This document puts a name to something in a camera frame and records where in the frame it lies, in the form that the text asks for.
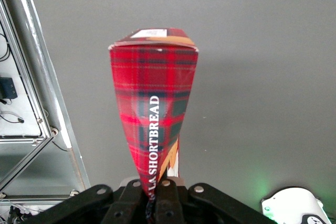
gray wall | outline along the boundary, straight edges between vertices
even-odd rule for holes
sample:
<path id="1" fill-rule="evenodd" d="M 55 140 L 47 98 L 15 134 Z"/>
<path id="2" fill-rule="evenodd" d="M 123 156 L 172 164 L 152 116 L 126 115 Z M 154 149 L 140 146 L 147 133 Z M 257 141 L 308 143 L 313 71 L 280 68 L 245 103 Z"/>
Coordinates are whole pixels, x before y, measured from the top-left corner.
<path id="1" fill-rule="evenodd" d="M 137 28 L 179 27 L 200 49 L 181 135 L 186 185 L 256 209 L 304 186 L 334 211 L 336 0 L 34 1 L 91 184 L 136 175 L 107 47 Z"/>

black cable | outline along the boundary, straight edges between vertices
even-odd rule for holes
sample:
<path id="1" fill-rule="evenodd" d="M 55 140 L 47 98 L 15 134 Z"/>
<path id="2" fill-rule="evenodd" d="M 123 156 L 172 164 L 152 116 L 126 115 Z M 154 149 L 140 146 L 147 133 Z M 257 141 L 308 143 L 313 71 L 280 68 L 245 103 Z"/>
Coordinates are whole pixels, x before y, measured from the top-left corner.
<path id="1" fill-rule="evenodd" d="M 52 141 L 52 143 L 55 144 L 55 145 L 57 146 L 57 148 L 59 148 L 60 150 L 62 150 L 62 151 L 64 151 L 64 152 L 68 152 L 68 150 L 65 150 L 65 149 L 59 147 L 59 146 L 55 143 L 55 141 Z"/>
<path id="2" fill-rule="evenodd" d="M 12 121 L 9 121 L 9 120 L 5 119 L 2 115 L 0 115 L 0 118 L 2 118 L 3 120 L 5 120 L 8 123 L 24 123 L 25 122 L 24 120 L 22 120 L 20 118 L 17 119 L 18 120 L 17 122 L 12 122 Z"/>
<path id="3" fill-rule="evenodd" d="M 7 101 L 5 101 L 4 99 L 0 99 L 0 102 L 3 103 L 4 105 L 11 105 L 13 103 L 13 101 L 10 99 L 10 103 L 8 103 Z"/>
<path id="4" fill-rule="evenodd" d="M 0 34 L 0 35 L 3 36 L 3 37 L 5 38 L 6 43 L 7 43 L 7 50 L 6 50 L 5 54 L 4 54 L 3 56 L 0 57 L 0 62 L 2 62 L 2 61 L 7 60 L 7 59 L 9 58 L 9 55 L 11 55 L 11 54 L 10 54 L 9 44 L 8 44 L 8 41 L 7 41 L 6 36 L 3 35 L 3 34 Z"/>

red tartan box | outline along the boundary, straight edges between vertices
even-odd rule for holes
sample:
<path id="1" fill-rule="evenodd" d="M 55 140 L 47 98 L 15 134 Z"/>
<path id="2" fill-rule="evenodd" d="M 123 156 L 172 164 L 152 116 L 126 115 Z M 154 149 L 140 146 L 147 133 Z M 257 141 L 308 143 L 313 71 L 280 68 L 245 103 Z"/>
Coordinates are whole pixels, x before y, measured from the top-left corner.
<path id="1" fill-rule="evenodd" d="M 151 199 L 167 165 L 176 164 L 198 50 L 176 28 L 139 29 L 109 49 L 123 129 Z"/>

metal frame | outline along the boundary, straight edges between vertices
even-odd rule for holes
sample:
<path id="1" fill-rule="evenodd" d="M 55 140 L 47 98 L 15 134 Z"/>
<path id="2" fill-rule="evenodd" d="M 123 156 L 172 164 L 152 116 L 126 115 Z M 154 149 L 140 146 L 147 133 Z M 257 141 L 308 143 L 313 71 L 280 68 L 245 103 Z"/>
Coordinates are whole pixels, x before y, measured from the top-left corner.
<path id="1" fill-rule="evenodd" d="M 18 40 L 16 33 L 13 30 L 10 21 L 10 15 L 8 15 L 6 4 L 4 0 L 0 0 L 0 21 L 3 25 L 4 33 L 7 36 L 9 46 L 12 51 L 16 67 L 18 68 L 19 74 L 21 75 L 21 80 L 24 84 L 26 92 L 28 94 L 28 99 L 30 101 L 31 107 L 34 111 L 36 121 L 38 122 L 39 128 L 41 130 L 41 135 L 37 136 L 5 136 L 0 137 L 0 143 L 33 143 L 35 141 L 42 141 L 48 137 L 51 137 L 50 126 L 43 112 L 43 106 L 41 104 L 40 98 L 36 92 L 36 86 L 31 77 L 31 72 L 27 65 L 27 60 L 25 55 L 22 53 L 18 46 Z"/>
<path id="2" fill-rule="evenodd" d="M 35 157 L 47 146 L 52 134 L 50 125 L 59 131 L 72 162 L 78 183 L 78 190 L 83 191 L 90 187 L 89 179 L 85 171 L 82 157 L 76 142 L 76 138 L 70 123 L 70 118 L 61 94 L 56 73 L 43 38 L 40 21 L 33 0 L 2 0 L 1 12 L 7 16 L 0 17 L 6 23 L 6 33 L 10 33 L 11 45 L 15 54 L 22 56 L 22 66 L 30 69 L 23 79 L 28 78 L 32 85 L 30 92 L 36 98 L 37 115 L 44 121 L 44 138 L 31 138 L 29 141 L 37 144 L 35 150 L 27 154 L 6 176 L 0 181 L 0 192 L 13 181 L 35 159 Z M 49 112 L 48 120 L 41 108 Z M 26 140 L 16 140 L 15 143 L 23 143 Z"/>

electrical wire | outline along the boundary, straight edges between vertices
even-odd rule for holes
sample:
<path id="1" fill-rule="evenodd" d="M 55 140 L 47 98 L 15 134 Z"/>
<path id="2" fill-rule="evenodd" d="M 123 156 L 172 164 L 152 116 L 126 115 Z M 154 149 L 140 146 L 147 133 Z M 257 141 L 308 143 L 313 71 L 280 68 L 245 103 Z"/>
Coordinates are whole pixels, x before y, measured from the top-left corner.
<path id="1" fill-rule="evenodd" d="M 58 144 L 55 143 L 55 141 L 52 141 L 52 143 L 55 144 L 56 147 L 59 148 L 60 150 L 62 150 L 62 151 L 64 151 L 64 152 L 68 152 L 68 150 L 65 150 L 65 149 L 59 147 Z"/>
<path id="2" fill-rule="evenodd" d="M 49 112 L 45 108 L 43 108 L 43 110 L 44 110 L 44 113 L 46 113 L 46 117 L 48 117 L 49 116 Z"/>
<path id="3" fill-rule="evenodd" d="M 3 201 L 7 201 L 9 203 L 9 209 L 0 214 L 0 217 L 3 219 L 2 222 L 0 222 L 0 224 L 7 224 L 7 221 L 2 217 L 2 215 L 5 214 L 6 212 L 10 211 L 10 207 L 12 206 L 12 203 L 9 199 L 1 199 L 0 203 L 3 202 Z"/>
<path id="4" fill-rule="evenodd" d="M 34 211 L 34 212 L 43 212 L 43 210 L 40 210 L 40 209 L 31 209 L 31 208 L 25 207 L 25 206 L 20 205 L 20 204 L 12 204 L 12 206 L 17 207 L 17 208 L 23 207 L 24 209 L 27 209 L 29 211 Z"/>
<path id="5" fill-rule="evenodd" d="M 10 53 L 10 49 L 9 49 L 9 43 L 8 43 L 8 41 L 7 41 L 7 38 L 6 38 L 6 36 L 5 36 L 5 35 L 3 35 L 3 34 L 0 34 L 0 36 L 4 37 L 4 38 L 5 38 L 5 40 L 6 40 L 6 43 L 7 43 L 7 50 L 6 50 L 5 54 L 4 54 L 4 55 L 2 55 L 2 56 L 0 57 L 0 62 L 2 62 L 2 61 L 5 61 L 5 60 L 7 60 L 7 59 L 9 58 L 9 55 L 11 55 L 11 53 Z"/>
<path id="6" fill-rule="evenodd" d="M 25 122 L 25 120 L 23 120 L 22 118 L 20 118 L 20 117 L 18 117 L 17 118 L 17 122 L 12 122 L 12 121 L 10 121 L 10 120 L 7 120 L 7 119 L 5 119 L 1 114 L 0 114 L 0 118 L 2 118 L 3 120 L 5 120 L 6 122 L 8 122 L 8 123 L 24 123 Z"/>

